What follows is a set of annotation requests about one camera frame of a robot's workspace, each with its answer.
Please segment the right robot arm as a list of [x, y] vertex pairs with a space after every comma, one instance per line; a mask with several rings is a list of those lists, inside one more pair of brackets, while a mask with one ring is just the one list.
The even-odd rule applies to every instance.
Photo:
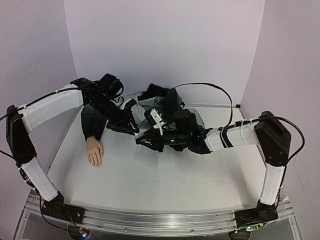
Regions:
[[135, 142], [159, 153], [166, 146], [188, 149], [199, 155], [257, 149], [266, 168], [259, 201], [268, 206], [275, 204], [290, 158], [292, 135], [283, 120], [270, 111], [219, 128], [205, 128], [198, 123], [195, 113], [186, 109], [175, 113], [173, 126], [168, 126], [155, 110], [147, 114], [147, 119], [155, 125], [139, 133]]

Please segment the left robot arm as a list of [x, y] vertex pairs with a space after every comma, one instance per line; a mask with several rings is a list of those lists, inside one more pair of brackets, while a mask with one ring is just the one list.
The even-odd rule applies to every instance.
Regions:
[[122, 82], [110, 74], [98, 81], [82, 77], [30, 103], [7, 108], [6, 140], [15, 164], [24, 181], [49, 202], [47, 209], [56, 218], [64, 218], [68, 208], [57, 199], [59, 191], [42, 167], [32, 132], [66, 112], [90, 105], [107, 120], [109, 129], [135, 135], [139, 128], [131, 103], [122, 107], [115, 103], [123, 90]]

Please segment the grey and black jacket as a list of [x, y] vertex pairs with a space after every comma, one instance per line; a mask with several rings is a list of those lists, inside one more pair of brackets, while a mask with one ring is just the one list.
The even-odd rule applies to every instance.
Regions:
[[[110, 100], [104, 93], [101, 95], [99, 100]], [[199, 113], [195, 109], [184, 108], [185, 104], [182, 98], [178, 95], [174, 88], [163, 88], [158, 85], [151, 83], [146, 91], [142, 91], [132, 96], [122, 98], [122, 103], [117, 105], [121, 110], [131, 110], [139, 132], [144, 132], [152, 128], [145, 118], [145, 111], [150, 109], [156, 109], [161, 114], [162, 119], [168, 124], [168, 126], [174, 126], [174, 117], [176, 112], [181, 110], [189, 110], [195, 113], [197, 122], [203, 127], [205, 124], [200, 117]], [[87, 138], [95, 136], [100, 141], [107, 128], [107, 119], [99, 112], [99, 102], [91, 102], [86, 104], [81, 111], [81, 127], [84, 135], [84, 139], [87, 142]], [[184, 149], [177, 146], [170, 146], [177, 152], [181, 152]]]

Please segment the mannequin hand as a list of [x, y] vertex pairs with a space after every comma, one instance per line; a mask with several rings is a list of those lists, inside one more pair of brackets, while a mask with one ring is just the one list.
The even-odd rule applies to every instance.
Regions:
[[86, 140], [86, 153], [88, 161], [93, 167], [100, 168], [102, 166], [104, 148], [94, 135]]

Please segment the small green circuit board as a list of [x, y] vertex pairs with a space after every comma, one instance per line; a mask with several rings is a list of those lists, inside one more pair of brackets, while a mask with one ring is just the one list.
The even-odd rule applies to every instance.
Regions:
[[87, 240], [90, 236], [91, 230], [88, 228], [68, 225], [67, 233], [72, 240]]

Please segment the aluminium table front rail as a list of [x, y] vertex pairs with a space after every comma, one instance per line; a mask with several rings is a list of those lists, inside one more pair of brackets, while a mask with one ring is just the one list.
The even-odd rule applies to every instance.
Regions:
[[[26, 202], [27, 208], [38, 212], [41, 210], [37, 195], [30, 194]], [[137, 236], [195, 236], [213, 235], [257, 229], [280, 220], [294, 216], [290, 201], [282, 201], [277, 207], [278, 219], [265, 224], [251, 225], [237, 229], [235, 211], [194, 212], [194, 213], [138, 213], [118, 210], [84, 208], [82, 223], [74, 223], [47, 216], [50, 220], [61, 221], [72, 226], [84, 227], [91, 230], [101, 230], [115, 234]]]

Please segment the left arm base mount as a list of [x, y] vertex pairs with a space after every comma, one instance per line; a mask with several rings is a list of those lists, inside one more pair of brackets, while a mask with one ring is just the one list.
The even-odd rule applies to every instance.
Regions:
[[41, 212], [48, 217], [81, 224], [84, 219], [85, 209], [80, 206], [66, 204], [64, 196], [58, 191], [55, 198], [50, 201], [43, 201]]

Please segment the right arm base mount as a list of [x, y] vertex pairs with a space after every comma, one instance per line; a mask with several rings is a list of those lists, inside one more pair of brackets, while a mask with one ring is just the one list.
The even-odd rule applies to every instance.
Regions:
[[260, 201], [258, 201], [255, 208], [238, 210], [234, 213], [234, 216], [237, 229], [266, 224], [278, 219], [276, 205], [267, 205]]

